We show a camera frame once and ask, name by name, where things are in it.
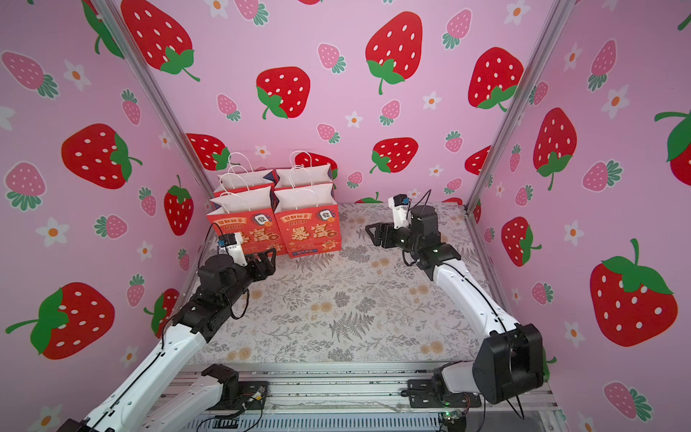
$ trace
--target white paper bag handle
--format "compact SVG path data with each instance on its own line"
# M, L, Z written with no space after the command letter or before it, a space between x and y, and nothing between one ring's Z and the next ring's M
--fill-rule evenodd
M245 201L245 204L247 204L247 200L246 200L246 199L244 199L242 196L239 196L238 194L235 194L234 192L223 192L220 196L224 196L224 195L235 195L235 196L237 196L238 198L240 198L241 200ZM228 207L224 206L223 203L219 203L219 204L220 204L220 206L223 207L223 209L227 212L226 214L230 214L230 210L228 210ZM251 212L251 210L249 209L249 204L247 204L247 211L248 211L248 212Z
M237 174L237 173L225 173L225 174L223 174L221 177L218 178L218 182L220 182L220 186L223 188L224 191L228 192L228 189L226 189L226 188L225 188L225 185L223 184L223 178L224 178L225 176L238 176L238 177L240 177L240 174ZM242 177L240 177L240 180L242 180L243 183L245 183L245 186L246 186L247 190L249 191L249 185L247 184L247 182L245 181L245 179L242 178ZM237 189L237 188L235 187L235 185L233 184L233 180L230 180L230 185L233 187L233 189Z
M254 172L254 168L252 168L252 162L249 161L249 158L247 158L247 156L245 156L244 153L240 153L239 151L234 151L233 153L228 155L228 171L230 171L230 167L243 167L242 165L231 165L230 164L230 158L233 155L240 155L240 156L244 157L245 160L247 161L247 164L249 164L249 170Z

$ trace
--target strawberry wallpaper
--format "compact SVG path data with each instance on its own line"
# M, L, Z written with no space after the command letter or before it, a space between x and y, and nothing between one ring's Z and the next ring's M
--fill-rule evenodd
M191 143L212 183L233 152L285 168L304 150L308 164L333 161L336 200L353 203L430 188L433 201L467 200L551 5L122 0L120 10L182 128L208 140Z
M0 41L0 417L48 432L155 346L206 200L90 1L13 1Z
M688 428L689 12L578 2L475 208L570 431Z

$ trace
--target red strawberry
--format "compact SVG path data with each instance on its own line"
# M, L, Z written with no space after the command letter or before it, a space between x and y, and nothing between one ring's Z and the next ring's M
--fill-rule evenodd
M132 276L130 286L129 288L127 288L127 301L130 303L130 306L134 308L136 305L139 304L143 296L144 277L142 277L141 274L137 273L134 276Z
M531 199L533 199L533 187L531 185L525 185L518 190L518 193L515 197L515 203L516 205L525 207L528 204L528 201Z
M619 162L610 160L605 165L598 162L583 176L583 187L593 192L602 192L607 186L613 187L621 180L624 171Z
M355 171L348 176L348 187L355 189L362 183L362 173L360 171Z
M652 418L652 407L647 404L645 396L638 393L635 388L626 388L624 384L613 381L603 386L603 393L609 403L624 417L635 420L638 416L642 422Z
M57 82L51 75L44 74L36 60L12 51L3 51L0 57L7 70L22 86L28 90L36 90L41 97L54 99L58 96Z
M667 330L677 306L662 276L638 265L638 241L631 240L635 261L615 256L590 275L590 296L600 330L620 346L633 346Z
M487 160L487 155L489 155L489 149L491 148L492 146L487 146L477 153L472 154L470 158L466 159L466 171L479 176L482 165L484 165L484 161Z
M511 262L522 267L528 262L532 249L542 249L542 245L533 246L533 230L525 218L511 219L502 227L502 244L509 254Z
M401 115L401 102L394 99L381 108L379 123L382 126L390 126L399 115Z
M46 193L46 183L38 168L28 162L16 164L5 176L5 185L10 190L5 197L12 207L23 212L35 210L41 205L40 195Z
M180 268L185 272L189 270L189 255L184 249L178 251L178 260L180 261Z
M176 20L146 0L122 0L120 11L149 66L199 81L186 69L194 64L192 39Z
M129 119L130 123L135 126L139 124L139 120L142 118L142 110L139 109L137 105L137 98L134 97L129 89L122 91L122 110Z
M410 165L410 161L417 153L417 141L412 138L389 138L375 144L372 150L372 162L376 165L370 170L370 174L375 168L383 173L397 173Z
M563 171L576 151L576 128L561 108L547 113L533 151L533 165L542 177L551 176L548 191L554 184L554 173Z
M316 126L316 131L319 134L319 137L324 141L328 141L329 144L336 144L341 140L339 133L336 132L336 129L334 129L334 127L330 124L318 124Z
M180 176L178 177L179 186L172 186L168 189L163 198L163 210L166 212L168 224L176 236L182 236L192 219L194 212L194 202L187 189L182 188Z
M685 185L691 186L691 112L676 113L667 112L655 115L655 121L667 117L684 117L678 125L672 129L667 138L667 161L674 177Z
M143 187L139 190L139 199L142 201L142 210L149 216L156 215L156 197L151 195L151 189Z
M78 353L110 330L115 308L100 292L85 283L72 282L52 293L39 307L39 318L17 323L5 333L36 323L31 344L51 360Z
M321 65L325 68L331 69L333 73L341 73L346 70L346 59L335 46L320 44L316 51L319 53Z
M509 168L512 173L516 172L518 168L518 163L520 162L520 145L516 144L511 150L511 157L509 158Z
M547 96L547 92L549 91L549 85L544 82L540 81L540 83L537 86L534 86L532 90L530 90L530 96L528 96L528 103L530 105L539 105L540 102Z
M490 48L477 59L470 86L468 102L475 108L490 109L513 96L523 76L523 65L502 48Z
M98 37L96 38L96 44L94 45L94 51L96 51L96 54L100 54L98 44L101 42L101 40L103 40L103 44L106 46L106 48L108 48L108 51L110 51L114 55L117 55L121 59L124 59L125 57L122 55L120 47L118 47L115 43L115 40L113 40L111 32L108 31L106 24L103 23L101 15L99 15L99 13L96 11L96 8L93 7L91 0L82 0L82 7L84 9L84 16L86 17L86 21L91 26L91 28L98 34Z
M379 81L398 84L413 76L422 56L422 20L412 12L401 12L384 24L365 48L370 73Z
M595 91L607 81L607 74L612 71L616 63L616 41L614 39L605 42L600 52L590 66L588 78L588 90Z
M96 225L93 227L96 230L96 235L113 240L122 237L127 232L127 224L115 214L111 214L107 219L105 216L101 216L96 219Z
M494 228L490 227L484 230L484 240L487 243L492 243L492 240L494 240Z
M62 162L65 167L95 185L106 189L125 186L132 174L133 160L129 149L113 128L106 124L92 124L62 143Z
M446 24L446 33L442 36L442 43L445 49L452 50L461 43L461 39L468 35L471 29L471 19L473 13L470 9L463 9Z
M178 301L179 295L180 293L177 290L169 288L158 297L153 307L153 312L149 312L144 308L145 313L153 315L151 318L151 329L158 339L161 339L163 328L171 318L171 312L175 307L175 303Z
M259 0L235 0L240 15L248 21L253 21L255 26L263 26L269 22L269 12L264 3Z
M463 180L460 178L454 178L452 181L446 183L446 187L444 188L444 193L446 195L451 195L454 192L456 192L458 189L461 189L461 184L463 183Z
M541 305L551 303L554 299L554 291L547 283L536 283L531 291L533 298Z
M231 122L237 122L240 120L240 111L238 111L238 106L230 97L227 97L223 93L219 93L216 96L216 102L218 104L218 110L225 114L225 117Z
M310 95L310 77L295 66L268 69L257 76L257 96L266 105L266 112L281 118L295 118L302 114Z
M339 166L333 159L316 153L305 152L298 153L295 156L295 165L301 165L302 167L319 167L326 164L331 164L331 179L336 180L336 177L339 175Z
M459 131L451 131L446 136L446 144L444 146L446 150L449 150L451 153L458 153L462 145L463 138L461 138L461 133Z
M200 133L188 133L187 137L205 169L218 171L228 166L230 150L221 140Z

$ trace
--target table surface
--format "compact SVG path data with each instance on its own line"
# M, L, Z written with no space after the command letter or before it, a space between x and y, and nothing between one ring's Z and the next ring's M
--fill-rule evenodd
M461 208L431 205L442 240L486 288ZM365 233L391 220L387 205L342 204L339 212L343 249L278 257L276 273L250 286L245 317L229 319L190 364L475 359L475 333L448 295L406 267L400 250L375 247ZM236 302L236 314L244 306Z

